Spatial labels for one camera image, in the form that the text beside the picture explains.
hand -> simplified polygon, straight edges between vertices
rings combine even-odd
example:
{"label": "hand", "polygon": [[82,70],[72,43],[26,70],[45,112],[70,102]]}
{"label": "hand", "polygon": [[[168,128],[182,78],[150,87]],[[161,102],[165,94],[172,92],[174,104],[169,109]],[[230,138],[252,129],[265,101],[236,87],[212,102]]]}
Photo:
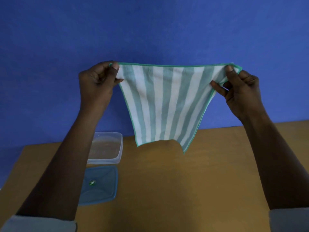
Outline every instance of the hand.
{"label": "hand", "polygon": [[108,61],[79,73],[80,113],[93,115],[97,120],[101,118],[112,97],[113,87],[123,81],[116,79],[118,70],[117,62]]}
{"label": "hand", "polygon": [[214,81],[211,81],[211,86],[225,97],[232,113],[241,122],[266,114],[261,100],[259,79],[243,70],[237,74],[230,65],[226,66],[225,70],[228,82],[223,84],[224,88]]}

person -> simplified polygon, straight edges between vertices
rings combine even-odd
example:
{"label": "person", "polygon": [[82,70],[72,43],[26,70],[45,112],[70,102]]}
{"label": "person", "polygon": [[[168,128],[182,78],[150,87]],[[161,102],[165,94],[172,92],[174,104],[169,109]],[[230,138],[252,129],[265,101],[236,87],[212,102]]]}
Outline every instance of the person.
{"label": "person", "polygon": [[[117,62],[101,62],[79,74],[78,116],[41,179],[7,231],[76,231],[74,222],[95,127],[107,108],[116,79]],[[225,97],[249,138],[272,231],[309,231],[309,175],[270,120],[262,104],[259,79],[226,66],[228,82],[211,86]]]}

forearm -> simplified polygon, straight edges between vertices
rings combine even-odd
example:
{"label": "forearm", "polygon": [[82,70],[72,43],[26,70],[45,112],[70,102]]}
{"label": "forearm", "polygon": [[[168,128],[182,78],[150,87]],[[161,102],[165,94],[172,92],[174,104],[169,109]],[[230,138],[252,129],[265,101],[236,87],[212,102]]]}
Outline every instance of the forearm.
{"label": "forearm", "polygon": [[74,220],[97,122],[79,113],[18,215]]}
{"label": "forearm", "polygon": [[309,207],[309,175],[266,113],[243,121],[270,209]]}

towel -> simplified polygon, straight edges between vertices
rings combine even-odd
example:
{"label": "towel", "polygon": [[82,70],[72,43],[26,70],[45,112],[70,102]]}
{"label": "towel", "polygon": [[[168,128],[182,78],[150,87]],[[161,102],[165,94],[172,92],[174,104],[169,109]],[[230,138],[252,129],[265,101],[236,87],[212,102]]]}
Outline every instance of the towel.
{"label": "towel", "polygon": [[159,66],[119,63],[117,78],[132,120],[137,146],[176,140],[185,153],[215,95],[210,82],[227,81],[224,66]]}

person's left arm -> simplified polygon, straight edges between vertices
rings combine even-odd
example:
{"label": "person's left arm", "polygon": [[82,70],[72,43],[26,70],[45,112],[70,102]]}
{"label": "person's left arm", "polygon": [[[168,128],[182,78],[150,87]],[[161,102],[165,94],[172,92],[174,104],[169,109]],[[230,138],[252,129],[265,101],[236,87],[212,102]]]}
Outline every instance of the person's left arm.
{"label": "person's left arm", "polygon": [[116,79],[118,69],[116,62],[102,62],[79,74],[77,119],[17,215],[75,219],[95,127],[122,81]]}

